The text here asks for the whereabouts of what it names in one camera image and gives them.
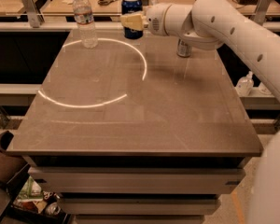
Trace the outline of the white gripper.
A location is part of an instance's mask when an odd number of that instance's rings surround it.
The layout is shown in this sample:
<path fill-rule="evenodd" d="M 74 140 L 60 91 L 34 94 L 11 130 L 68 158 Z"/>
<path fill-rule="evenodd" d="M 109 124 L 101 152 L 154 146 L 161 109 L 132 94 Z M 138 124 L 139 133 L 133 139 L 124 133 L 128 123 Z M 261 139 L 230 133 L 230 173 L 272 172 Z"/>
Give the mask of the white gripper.
<path fill-rule="evenodd" d="M 143 31 L 148 30 L 154 35 L 167 36 L 165 30 L 165 16 L 171 4 L 159 3 L 147 8 L 146 16 L 143 11 L 127 13 L 120 16 L 123 27 Z"/>

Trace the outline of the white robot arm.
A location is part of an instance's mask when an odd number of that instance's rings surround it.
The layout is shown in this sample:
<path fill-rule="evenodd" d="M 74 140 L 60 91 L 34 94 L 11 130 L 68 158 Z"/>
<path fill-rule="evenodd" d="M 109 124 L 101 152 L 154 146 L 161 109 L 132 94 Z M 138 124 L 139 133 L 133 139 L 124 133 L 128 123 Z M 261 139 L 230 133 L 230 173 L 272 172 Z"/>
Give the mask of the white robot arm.
<path fill-rule="evenodd" d="M 158 3 L 124 14 L 123 26 L 174 35 L 198 49 L 227 45 L 280 102 L 280 36 L 243 16 L 227 0 L 193 5 Z M 246 224 L 280 224 L 280 131 L 264 149 L 255 174 Z"/>

